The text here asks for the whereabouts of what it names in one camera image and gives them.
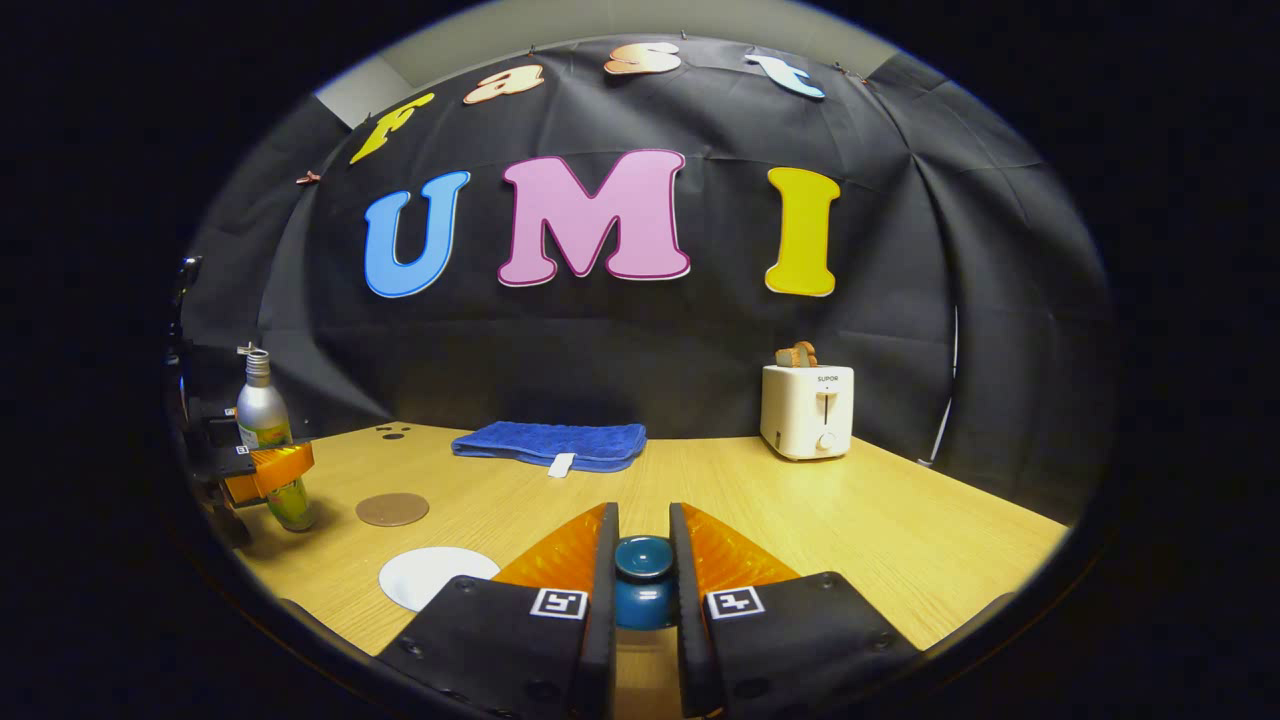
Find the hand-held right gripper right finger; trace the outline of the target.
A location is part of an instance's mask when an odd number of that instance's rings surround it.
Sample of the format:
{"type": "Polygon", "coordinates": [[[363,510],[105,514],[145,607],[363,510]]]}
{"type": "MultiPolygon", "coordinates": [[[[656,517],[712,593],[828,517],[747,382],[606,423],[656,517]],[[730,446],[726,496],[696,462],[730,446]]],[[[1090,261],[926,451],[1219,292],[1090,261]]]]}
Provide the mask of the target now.
{"type": "Polygon", "coordinates": [[[828,719],[922,656],[837,571],[803,575],[691,503],[669,507],[689,719],[828,719]]]}

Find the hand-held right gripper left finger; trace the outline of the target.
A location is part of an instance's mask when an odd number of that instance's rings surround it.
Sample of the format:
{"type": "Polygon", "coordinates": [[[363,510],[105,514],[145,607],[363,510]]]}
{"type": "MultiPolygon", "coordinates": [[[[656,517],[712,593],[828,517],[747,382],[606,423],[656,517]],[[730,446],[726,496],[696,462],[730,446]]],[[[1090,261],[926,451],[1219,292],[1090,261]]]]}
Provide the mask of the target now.
{"type": "Polygon", "coordinates": [[[611,719],[616,689],[616,503],[527,553],[518,582],[452,577],[378,655],[453,710],[485,719],[611,719]]]}

